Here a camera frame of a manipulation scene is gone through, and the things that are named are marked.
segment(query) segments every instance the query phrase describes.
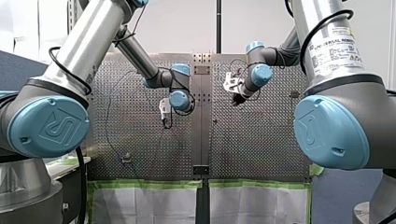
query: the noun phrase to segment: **cable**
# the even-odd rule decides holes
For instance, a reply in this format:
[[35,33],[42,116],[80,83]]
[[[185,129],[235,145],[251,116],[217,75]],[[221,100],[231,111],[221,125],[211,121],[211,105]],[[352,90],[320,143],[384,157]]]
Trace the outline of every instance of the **cable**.
[[293,11],[290,8],[289,0],[285,0],[286,9],[289,12],[289,15],[294,18]]
[[80,172],[80,181],[81,181],[81,204],[79,208],[78,214],[78,224],[84,224],[85,222],[85,213],[87,212],[87,176],[85,172],[85,162],[84,157],[82,156],[81,147],[76,149],[79,172]]
[[110,107],[111,107],[111,102],[112,102],[111,96],[112,96],[114,90],[115,90],[116,87],[120,84],[120,82],[121,82],[122,80],[124,80],[124,78],[125,78],[126,76],[128,76],[129,74],[131,74],[132,72],[133,72],[133,71],[128,71],[127,73],[125,73],[125,74],[116,82],[116,84],[114,84],[114,86],[112,87],[112,89],[111,89],[111,91],[110,91],[110,94],[109,94],[109,96],[108,96],[108,105],[107,105],[107,110],[106,110],[106,120],[105,120],[106,141],[107,141],[107,143],[110,145],[111,150],[113,150],[113,151],[117,154],[117,157],[118,157],[119,161],[120,161],[122,164],[123,164],[123,162],[122,162],[122,156],[121,156],[121,154],[113,147],[113,144],[111,144],[110,139],[109,139],[109,137],[108,137],[108,129],[107,129],[107,127],[108,127],[108,117],[109,117],[109,114],[110,114]]
[[230,62],[230,65],[228,66],[228,69],[230,70],[230,72],[231,72],[231,70],[233,70],[233,69],[232,69],[232,66],[233,66],[233,63],[235,63],[235,62],[241,62],[241,63],[244,63],[244,64],[248,64],[246,61],[244,61],[244,60],[242,60],[242,59],[233,59],[233,60]]
[[300,53],[300,66],[301,66],[301,70],[303,70],[303,72],[306,74],[306,70],[305,70],[305,64],[304,64],[304,56],[305,56],[305,52],[308,48],[309,42],[311,42],[312,38],[314,37],[314,35],[320,30],[322,29],[322,25],[324,25],[327,21],[340,16],[342,14],[349,14],[349,16],[347,17],[349,20],[353,17],[354,12],[350,9],[343,9],[343,10],[339,10],[337,12],[335,12],[334,14],[324,18],[323,20],[321,20],[315,27],[314,29],[312,29],[308,35],[306,36],[303,45],[301,46],[301,53]]
[[389,224],[391,221],[395,219],[396,219],[396,212],[392,213],[390,216],[388,216],[378,224]]
[[66,67],[64,67],[63,64],[59,63],[59,61],[56,59],[55,55],[53,55],[53,51],[56,49],[60,49],[61,47],[52,47],[49,49],[49,56],[50,58],[56,63],[56,65],[58,65],[59,68],[61,68],[64,73],[66,73],[67,75],[69,75],[70,77],[74,78],[75,80],[77,80],[79,83],[81,83],[86,89],[87,91],[85,92],[85,95],[89,95],[92,92],[92,88],[91,86],[85,82],[84,80],[82,80],[80,77],[74,75],[73,73],[71,73]]
[[[140,22],[140,19],[142,19],[143,13],[145,12],[146,9],[146,5],[143,6],[142,11],[140,12],[139,18],[137,18],[136,24],[134,25],[134,30],[132,31],[132,33],[130,35],[124,36],[120,39],[116,39],[113,40],[113,43],[115,44],[115,47],[117,47],[119,45],[119,43],[123,40],[128,39],[131,36],[134,36],[136,34],[136,29],[137,29],[137,25]],[[123,31],[123,35],[125,35],[126,29],[128,28],[128,26],[125,26],[124,31]]]
[[387,90],[387,94],[396,96],[396,91]]

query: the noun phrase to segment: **white cloth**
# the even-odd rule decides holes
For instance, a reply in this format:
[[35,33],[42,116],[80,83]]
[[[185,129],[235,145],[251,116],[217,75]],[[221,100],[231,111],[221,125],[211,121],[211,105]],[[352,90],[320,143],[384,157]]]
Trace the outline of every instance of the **white cloth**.
[[306,224],[308,189],[210,189],[211,224]]
[[98,189],[93,224],[195,224],[196,189]]

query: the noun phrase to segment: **black cable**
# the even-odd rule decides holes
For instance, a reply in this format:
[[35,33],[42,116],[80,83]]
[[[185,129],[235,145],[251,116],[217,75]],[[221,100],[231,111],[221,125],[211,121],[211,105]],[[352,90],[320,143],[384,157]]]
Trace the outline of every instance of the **black cable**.
[[387,90],[387,94],[391,94],[391,95],[395,95],[396,96],[396,91]]
[[121,41],[126,40],[129,37],[134,36],[136,34],[137,25],[139,24],[140,19],[142,19],[143,13],[145,12],[145,9],[146,9],[146,5],[143,6],[142,11],[140,12],[139,18],[137,18],[136,24],[134,25],[134,30],[132,31],[131,34],[126,35],[126,36],[124,36],[124,37],[122,37],[120,39],[113,40],[113,43],[115,44],[115,47],[117,47]]
[[392,213],[390,216],[386,217],[378,224],[389,224],[391,221],[396,219],[396,212]]
[[84,157],[82,156],[81,147],[76,149],[79,172],[80,172],[80,181],[81,181],[81,203],[78,214],[78,224],[84,224],[85,222],[85,213],[87,212],[87,176],[85,172],[85,162]]
[[18,96],[17,92],[12,92],[0,97],[0,109],[14,101]]
[[293,11],[290,8],[289,0],[285,0],[286,9],[289,12],[289,15],[294,18]]
[[82,80],[80,77],[74,75],[73,73],[71,73],[66,67],[64,67],[63,64],[59,63],[59,61],[56,59],[55,55],[52,53],[54,50],[56,49],[60,49],[61,47],[52,47],[49,49],[49,56],[51,57],[51,59],[56,63],[56,65],[58,65],[59,68],[61,68],[67,75],[69,75],[70,77],[74,78],[75,80],[77,80],[79,83],[81,83],[86,89],[87,91],[85,92],[85,95],[89,95],[92,92],[92,88],[91,86],[85,82],[84,80]]
[[117,155],[117,157],[118,157],[118,159],[119,159],[119,161],[121,162],[121,164],[123,165],[123,163],[122,163],[122,156],[121,156],[121,154],[113,147],[113,144],[111,144],[111,142],[110,142],[110,139],[109,139],[109,137],[108,137],[108,118],[109,118],[109,115],[110,115],[110,107],[111,107],[111,102],[112,102],[112,100],[111,100],[111,97],[112,97],[112,95],[113,95],[113,92],[114,92],[114,90],[118,87],[118,85],[120,84],[120,82],[122,81],[122,80],[124,80],[124,78],[126,77],[126,76],[128,76],[129,74],[131,74],[133,71],[128,71],[127,73],[125,73],[117,82],[116,82],[116,84],[114,84],[114,86],[111,88],[111,91],[110,91],[110,94],[109,94],[109,96],[108,96],[108,104],[107,104],[107,110],[106,110],[106,119],[105,119],[105,134],[106,134],[106,141],[107,141],[107,143],[108,143],[108,145],[110,146],[110,148],[111,148],[111,150],[113,151],[113,152],[115,152],[116,153],[116,155]]
[[322,29],[322,25],[324,25],[327,21],[340,16],[342,14],[349,14],[349,16],[347,17],[349,20],[353,17],[354,12],[350,9],[343,9],[343,10],[339,10],[337,12],[335,12],[334,14],[324,18],[323,20],[321,20],[315,27],[314,29],[312,29],[308,35],[306,36],[303,45],[301,46],[301,53],[300,53],[300,66],[301,66],[301,70],[306,74],[306,70],[305,70],[305,64],[304,64],[304,56],[305,56],[305,52],[308,48],[309,42],[311,42],[312,38],[314,37],[314,35],[320,30]]

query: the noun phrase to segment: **metal pole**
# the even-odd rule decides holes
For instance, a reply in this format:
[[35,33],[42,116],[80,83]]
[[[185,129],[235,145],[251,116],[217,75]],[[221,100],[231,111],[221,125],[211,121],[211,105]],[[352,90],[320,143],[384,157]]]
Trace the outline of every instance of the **metal pole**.
[[218,1],[218,13],[217,13],[217,32],[216,32],[216,53],[220,54],[221,53],[221,0]]

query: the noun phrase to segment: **blue cover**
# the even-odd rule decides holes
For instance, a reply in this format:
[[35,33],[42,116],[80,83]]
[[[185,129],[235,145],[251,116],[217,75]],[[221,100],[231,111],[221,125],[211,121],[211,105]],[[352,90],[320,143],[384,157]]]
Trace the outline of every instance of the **blue cover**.
[[55,158],[75,150],[89,129],[88,113],[79,102],[66,96],[47,96],[14,115],[7,138],[26,157]]
[[304,98],[294,113],[294,132],[314,163],[344,170],[363,168],[370,158],[366,134],[356,118],[330,97]]

